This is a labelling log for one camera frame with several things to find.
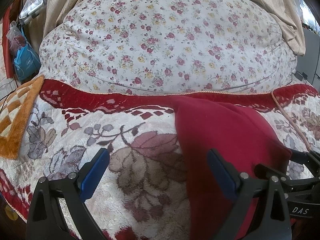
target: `yellow round object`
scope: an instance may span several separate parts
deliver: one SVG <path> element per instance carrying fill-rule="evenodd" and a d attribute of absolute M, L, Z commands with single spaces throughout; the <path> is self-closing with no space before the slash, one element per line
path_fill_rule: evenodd
<path fill-rule="evenodd" d="M 5 213 L 7 214 L 8 218 L 10 218 L 11 220 L 15 221 L 18 219 L 18 214 L 9 206 L 6 205 L 6 207 L 4 208 Z"/>

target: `orange plush border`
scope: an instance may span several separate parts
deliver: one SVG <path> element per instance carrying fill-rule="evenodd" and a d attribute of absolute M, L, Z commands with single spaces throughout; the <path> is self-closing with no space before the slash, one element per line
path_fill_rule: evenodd
<path fill-rule="evenodd" d="M 32 84 L 28 91 L 26 99 L 23 101 L 15 119 L 12 122 L 11 129 L 7 137 L 0 136 L 0 156 L 15 160 L 18 157 L 22 136 L 29 120 L 30 112 L 33 109 L 33 103 L 40 92 L 44 76 L 39 76 L 31 80 L 17 89 L 28 87 Z"/>

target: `clear plastic bag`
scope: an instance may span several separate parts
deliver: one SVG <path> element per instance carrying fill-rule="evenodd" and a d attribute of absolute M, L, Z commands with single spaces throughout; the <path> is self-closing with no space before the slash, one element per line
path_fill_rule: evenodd
<path fill-rule="evenodd" d="M 47 7 L 47 1 L 48 0 L 26 0 L 19 15 L 21 26 L 29 24 L 32 19 L 36 18 Z"/>
<path fill-rule="evenodd" d="M 10 23 L 10 28 L 6 37 L 10 41 L 10 52 L 16 57 L 18 50 L 25 47 L 27 41 L 22 35 L 21 31 L 18 29 L 15 21 Z"/>

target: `blue gripper pad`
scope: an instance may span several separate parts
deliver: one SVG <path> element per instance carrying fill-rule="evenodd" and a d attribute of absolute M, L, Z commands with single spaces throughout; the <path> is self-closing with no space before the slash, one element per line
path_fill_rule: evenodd
<path fill-rule="evenodd" d="M 109 162 L 109 152 L 105 148 L 101 148 L 89 163 L 83 165 L 78 177 L 79 197 L 82 202 L 92 197 Z"/>
<path fill-rule="evenodd" d="M 240 185 L 240 180 L 233 178 L 232 175 L 226 169 L 226 166 L 234 171 L 233 175 L 236 175 L 237 171 L 231 163 L 227 163 L 225 160 L 220 160 L 222 157 L 218 157 L 215 150 L 211 149 L 207 154 L 207 162 L 209 168 L 219 184 L 220 189 L 223 192 L 225 198 L 235 202 L 237 199 L 237 188 Z"/>

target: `blanket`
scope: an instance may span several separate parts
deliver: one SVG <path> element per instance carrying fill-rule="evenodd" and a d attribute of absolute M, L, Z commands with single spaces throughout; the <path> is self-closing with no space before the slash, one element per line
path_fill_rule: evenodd
<path fill-rule="evenodd" d="M 16 159 L 23 132 L 44 76 L 18 87 L 0 102 L 0 156 Z"/>
<path fill-rule="evenodd" d="M 319 151 L 320 97 L 316 90 L 296 84 L 276 89 L 273 95 L 278 105 L 270 93 L 184 96 L 252 108 L 285 146 L 306 151 L 293 123 Z M 111 155 L 110 165 L 86 205 L 107 239 L 188 239 L 187 168 L 175 128 L 175 97 L 181 95 L 95 94 L 46 79 L 18 158 L 0 158 L 1 194 L 26 220 L 41 176 L 59 179 L 77 172 L 105 147 Z M 292 179 L 312 176 L 296 163 L 289 163 L 287 172 Z M 70 230 L 79 236 L 65 202 L 60 203 Z"/>

